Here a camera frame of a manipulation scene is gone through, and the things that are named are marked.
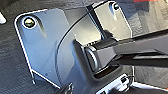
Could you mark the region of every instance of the metal surface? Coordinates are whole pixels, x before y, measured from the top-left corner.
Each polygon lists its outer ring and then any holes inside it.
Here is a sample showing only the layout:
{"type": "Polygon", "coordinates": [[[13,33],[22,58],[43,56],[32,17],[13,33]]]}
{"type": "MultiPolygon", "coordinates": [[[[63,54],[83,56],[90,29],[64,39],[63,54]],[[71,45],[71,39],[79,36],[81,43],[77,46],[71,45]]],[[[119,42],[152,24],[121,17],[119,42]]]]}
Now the metal surface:
{"type": "Polygon", "coordinates": [[[95,13],[104,30],[108,30],[113,36],[118,39],[126,39],[132,37],[132,31],[124,17],[121,8],[115,10],[116,2],[108,2],[95,10],[95,13]]]}
{"type": "Polygon", "coordinates": [[[60,86],[60,80],[63,84],[72,83],[74,94],[93,94],[124,73],[132,75],[132,67],[120,66],[104,77],[94,77],[82,47],[100,40],[101,36],[89,16],[66,36],[58,52],[58,62],[55,62],[57,43],[69,25],[84,13],[85,7],[64,11],[51,9],[22,14],[15,21],[30,72],[36,73],[57,87],[60,86]],[[26,29],[21,23],[25,16],[34,17],[37,26],[26,29]]]}

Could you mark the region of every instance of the black cable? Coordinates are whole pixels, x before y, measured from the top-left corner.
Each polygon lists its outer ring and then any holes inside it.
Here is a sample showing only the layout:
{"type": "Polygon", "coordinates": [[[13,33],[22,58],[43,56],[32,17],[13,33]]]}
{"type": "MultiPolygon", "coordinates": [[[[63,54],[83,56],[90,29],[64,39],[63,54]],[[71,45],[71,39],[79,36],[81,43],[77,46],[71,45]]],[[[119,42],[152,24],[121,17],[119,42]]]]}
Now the black cable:
{"type": "MultiPolygon", "coordinates": [[[[88,12],[86,12],[81,18],[79,18],[78,20],[76,20],[76,21],[71,25],[71,27],[66,31],[66,33],[65,33],[64,36],[61,38],[61,41],[59,42],[59,44],[58,44],[58,46],[57,46],[56,56],[55,56],[55,58],[56,58],[56,63],[57,63],[58,50],[59,50],[59,48],[60,48],[60,46],[61,46],[61,43],[63,42],[63,40],[65,39],[65,37],[67,36],[67,34],[72,30],[72,28],[73,28],[78,22],[80,22],[86,15],[88,15],[91,11],[93,11],[94,9],[96,9],[96,8],[100,7],[101,5],[107,3],[108,1],[111,1],[111,0],[106,0],[106,1],[104,1],[104,2],[102,2],[102,3],[100,3],[100,4],[98,4],[98,5],[95,6],[93,9],[89,10],[88,12]]],[[[59,71],[58,71],[58,67],[57,67],[57,66],[56,66],[56,72],[57,72],[58,80],[59,80],[61,86],[63,86],[63,83],[62,83],[62,81],[61,81],[61,78],[60,78],[60,75],[59,75],[59,71]]]]}

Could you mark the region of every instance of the hole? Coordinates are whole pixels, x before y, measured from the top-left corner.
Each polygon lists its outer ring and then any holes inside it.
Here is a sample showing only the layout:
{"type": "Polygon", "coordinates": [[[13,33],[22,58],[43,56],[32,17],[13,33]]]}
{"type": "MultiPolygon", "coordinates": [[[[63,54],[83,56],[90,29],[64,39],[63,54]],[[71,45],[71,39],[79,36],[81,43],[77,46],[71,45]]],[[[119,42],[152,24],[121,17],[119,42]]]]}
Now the hole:
{"type": "Polygon", "coordinates": [[[27,16],[22,20],[22,25],[27,29],[33,29],[36,26],[36,20],[32,16],[27,16]]]}

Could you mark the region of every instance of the wire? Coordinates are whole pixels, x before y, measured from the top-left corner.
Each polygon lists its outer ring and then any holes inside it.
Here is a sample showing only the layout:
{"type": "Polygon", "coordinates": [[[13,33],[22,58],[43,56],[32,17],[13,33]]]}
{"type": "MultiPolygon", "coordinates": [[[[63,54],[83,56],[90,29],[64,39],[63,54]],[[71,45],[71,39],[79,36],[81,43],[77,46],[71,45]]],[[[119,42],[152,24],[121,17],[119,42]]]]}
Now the wire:
{"type": "MultiPolygon", "coordinates": [[[[66,33],[64,34],[64,36],[61,38],[58,46],[57,46],[57,49],[56,49],[56,63],[57,63],[57,56],[58,56],[58,51],[59,51],[59,48],[61,46],[61,43],[63,42],[63,40],[65,39],[65,37],[67,36],[67,34],[72,30],[72,28],[78,23],[80,22],[86,15],[88,15],[90,12],[92,12],[94,9],[100,7],[101,5],[107,3],[108,1],[111,1],[111,0],[106,0],[100,4],[98,4],[97,6],[95,6],[93,9],[89,10],[88,12],[86,12],[81,18],[79,18],[78,20],[76,20],[72,25],[71,27],[66,31],[66,33]]],[[[60,75],[59,75],[59,71],[58,71],[58,67],[56,66],[56,72],[57,72],[57,76],[58,76],[58,80],[61,84],[61,86],[63,86],[63,83],[61,81],[61,78],[60,78],[60,75]]]]}

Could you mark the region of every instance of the gray surface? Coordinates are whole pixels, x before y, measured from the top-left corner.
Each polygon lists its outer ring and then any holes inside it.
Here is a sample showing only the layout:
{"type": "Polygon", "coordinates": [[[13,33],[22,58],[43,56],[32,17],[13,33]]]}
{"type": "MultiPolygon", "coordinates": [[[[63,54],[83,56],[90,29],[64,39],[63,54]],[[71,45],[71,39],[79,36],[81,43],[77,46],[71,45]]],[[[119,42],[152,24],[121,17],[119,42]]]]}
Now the gray surface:
{"type": "MultiPolygon", "coordinates": [[[[132,3],[132,0],[118,1],[131,25],[134,36],[167,28],[168,8],[165,0],[149,2],[149,12],[136,9],[137,6],[140,6],[139,4],[144,5],[143,3],[132,3]]],[[[14,19],[23,12],[43,8],[72,8],[98,2],[98,0],[84,0],[84,3],[81,0],[0,0],[0,2],[1,12],[7,18],[7,23],[0,25],[0,94],[53,94],[54,90],[50,85],[36,86],[32,84],[13,26],[14,19]]],[[[168,69],[166,68],[136,67],[135,74],[138,82],[163,88],[168,87],[168,69]]]]}

